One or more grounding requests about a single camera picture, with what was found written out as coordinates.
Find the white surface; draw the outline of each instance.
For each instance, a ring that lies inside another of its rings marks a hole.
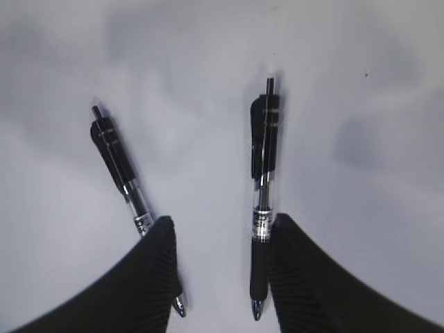
[[[272,306],[255,323],[248,297],[248,108],[270,71],[286,99],[278,210],[444,324],[443,11],[439,0],[3,0],[2,329],[78,293],[138,240],[89,138],[98,96],[151,203],[176,221],[189,315],[169,331],[278,332]]]

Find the black rubber grip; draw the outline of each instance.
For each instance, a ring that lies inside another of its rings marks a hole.
[[[250,297],[265,300],[268,294],[268,247],[269,243],[251,242]]]

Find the transparent pen barrel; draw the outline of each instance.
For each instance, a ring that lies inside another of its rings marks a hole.
[[[131,214],[133,215],[133,221],[136,225],[137,231],[139,232],[140,236],[143,237],[154,225],[154,220],[148,209],[144,195],[136,180],[127,182],[123,186],[123,192],[125,201],[130,208]]]
[[[273,222],[273,172],[264,173],[255,182],[253,202],[253,239],[268,241]]]

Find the retractable pen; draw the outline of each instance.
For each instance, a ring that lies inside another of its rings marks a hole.
[[[133,221],[140,237],[143,237],[154,225],[155,217],[148,209],[141,184],[119,138],[119,133],[114,126],[113,120],[97,105],[93,106],[92,112],[96,118],[90,130],[92,141],[105,161],[117,189],[125,198],[133,214]],[[185,317],[185,304],[181,297],[182,286],[180,286],[179,282],[177,289],[177,296],[173,300],[172,305],[181,317]]]
[[[251,176],[255,181],[253,234],[251,239],[250,297],[258,321],[268,294],[268,243],[273,222],[272,186],[278,142],[279,95],[274,79],[266,81],[266,94],[253,101],[250,109],[252,154]]]

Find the pen tip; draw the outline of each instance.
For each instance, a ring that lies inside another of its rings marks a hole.
[[[251,308],[253,310],[253,317],[255,317],[255,321],[258,321],[262,315],[264,302],[261,300],[251,300]]]
[[[94,116],[96,117],[96,119],[102,118],[102,113],[97,105],[92,107],[92,113],[94,113]]]
[[[185,304],[181,296],[174,298],[173,307],[176,310],[176,312],[179,314],[179,316],[181,316],[182,318],[187,316],[187,311],[185,310]]]

